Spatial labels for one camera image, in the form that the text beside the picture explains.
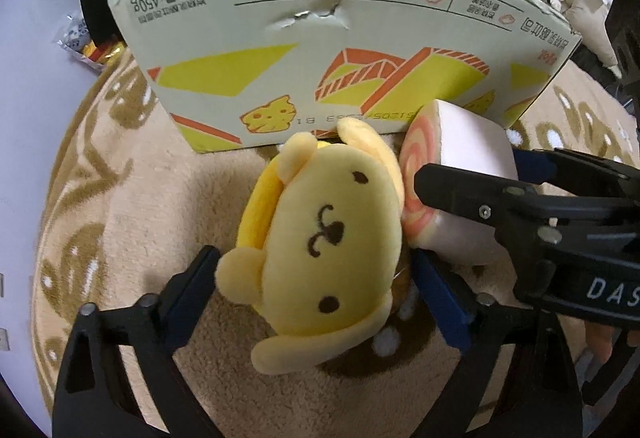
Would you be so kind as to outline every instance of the yellow plush toy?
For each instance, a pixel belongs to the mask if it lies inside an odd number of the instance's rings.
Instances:
[[[218,264],[229,301],[251,304],[276,336],[251,358],[265,374],[320,364],[373,336],[391,310],[402,234],[396,156],[366,123],[338,122],[344,144],[296,133],[264,170],[236,248]]]

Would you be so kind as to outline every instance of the plush toy eye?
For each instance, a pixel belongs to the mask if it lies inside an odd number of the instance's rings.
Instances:
[[[318,309],[322,313],[332,313],[335,312],[340,307],[340,301],[337,300],[333,295],[328,295],[327,297],[322,297],[320,303],[318,303]]]
[[[365,175],[362,171],[354,171],[351,174],[353,174],[353,179],[357,183],[369,183],[369,178],[367,178],[367,175]]]

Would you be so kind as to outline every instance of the bolt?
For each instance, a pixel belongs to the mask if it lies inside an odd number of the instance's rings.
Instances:
[[[510,185],[507,189],[505,189],[504,192],[507,192],[509,194],[513,194],[516,196],[524,195],[524,189],[521,189],[520,187],[513,187],[512,185]]]
[[[138,303],[143,308],[149,308],[158,302],[158,294],[157,293],[145,293]]]
[[[96,308],[97,306],[95,306],[95,303],[84,303],[80,307],[80,314],[84,316],[91,315]]]
[[[491,218],[491,208],[488,205],[481,205],[478,214],[483,220],[488,220]]]
[[[542,227],[538,227],[538,237],[542,241],[546,241],[546,243],[551,243],[553,245],[562,241],[562,233],[558,229],[549,227],[549,225],[542,225]]]
[[[495,297],[490,293],[480,292],[476,295],[476,301],[478,301],[482,306],[491,306],[495,303]]]

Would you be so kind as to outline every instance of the white lettering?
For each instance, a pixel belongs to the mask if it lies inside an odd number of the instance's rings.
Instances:
[[[622,299],[622,292],[625,290],[625,284],[620,283],[618,287],[613,291],[613,293],[607,297],[607,303],[611,303],[615,301],[616,304],[620,304],[620,299]]]
[[[587,297],[589,299],[597,299],[602,295],[602,292],[604,292],[604,287],[606,286],[607,286],[607,282],[603,278],[595,277],[593,279],[593,283],[591,283],[591,288],[587,292]],[[600,287],[600,289],[597,292],[595,292],[595,289],[597,287]]]
[[[626,302],[627,306],[634,307],[634,306],[637,306],[638,303],[640,303],[640,295],[638,295],[639,292],[640,292],[640,287],[635,287],[633,293],[631,294],[634,297],[634,301],[633,302],[627,301]]]

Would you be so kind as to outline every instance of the fleece blanket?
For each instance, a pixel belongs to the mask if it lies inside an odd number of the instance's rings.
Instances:
[[[522,148],[567,147],[638,165],[635,122],[568,63],[508,130]],[[402,135],[389,136],[398,149]],[[128,306],[162,290],[204,244],[234,246],[242,210],[276,147],[194,153],[126,52],[97,80],[60,147],[36,257],[32,336],[49,408],[78,307]],[[509,263],[463,269],[475,291],[514,303]],[[175,362],[228,438],[406,438],[459,358],[437,331],[407,274],[395,311],[373,338],[317,368],[264,376],[250,351],[269,331],[251,307],[214,294]],[[574,355],[584,326],[562,321]],[[503,347],[473,425],[487,420],[508,369]],[[127,372],[145,419],[164,428],[131,350]]]

